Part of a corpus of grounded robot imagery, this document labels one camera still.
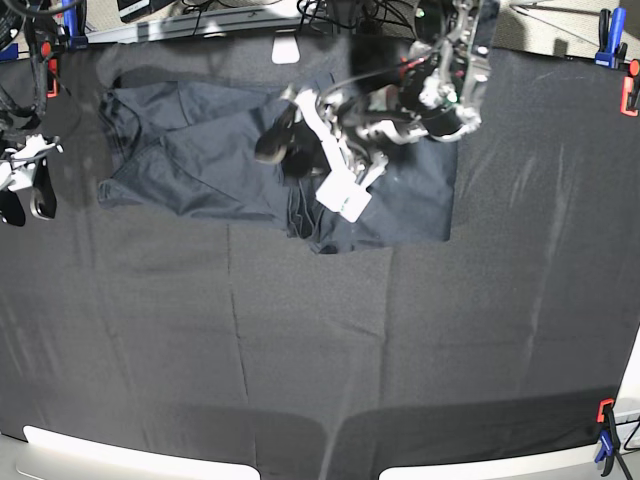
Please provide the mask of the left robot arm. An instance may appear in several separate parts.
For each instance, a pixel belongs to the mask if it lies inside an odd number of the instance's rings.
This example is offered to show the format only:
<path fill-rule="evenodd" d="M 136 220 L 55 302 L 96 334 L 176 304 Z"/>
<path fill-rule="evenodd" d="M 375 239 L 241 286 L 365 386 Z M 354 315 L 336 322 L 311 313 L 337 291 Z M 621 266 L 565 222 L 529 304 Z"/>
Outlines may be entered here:
<path fill-rule="evenodd" d="M 356 222 L 389 163 L 384 145 L 423 138 L 452 143 L 480 127 L 499 10 L 497 1 L 420 2 L 414 10 L 417 38 L 398 64 L 323 91 L 284 90 L 288 105 L 257 141 L 257 161 L 282 162 L 293 148 L 295 123 L 304 122 L 327 164 L 316 199 Z"/>

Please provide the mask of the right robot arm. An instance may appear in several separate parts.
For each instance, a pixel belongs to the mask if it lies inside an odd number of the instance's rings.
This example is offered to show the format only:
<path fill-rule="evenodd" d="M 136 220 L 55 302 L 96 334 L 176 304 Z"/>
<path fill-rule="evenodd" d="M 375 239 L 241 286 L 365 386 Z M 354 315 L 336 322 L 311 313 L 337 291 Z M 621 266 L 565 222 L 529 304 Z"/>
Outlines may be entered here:
<path fill-rule="evenodd" d="M 56 216 L 49 156 L 59 136 L 42 131 L 47 101 L 58 89 L 53 13 L 38 1 L 1 3 L 1 222 L 22 227 L 27 211 Z"/>

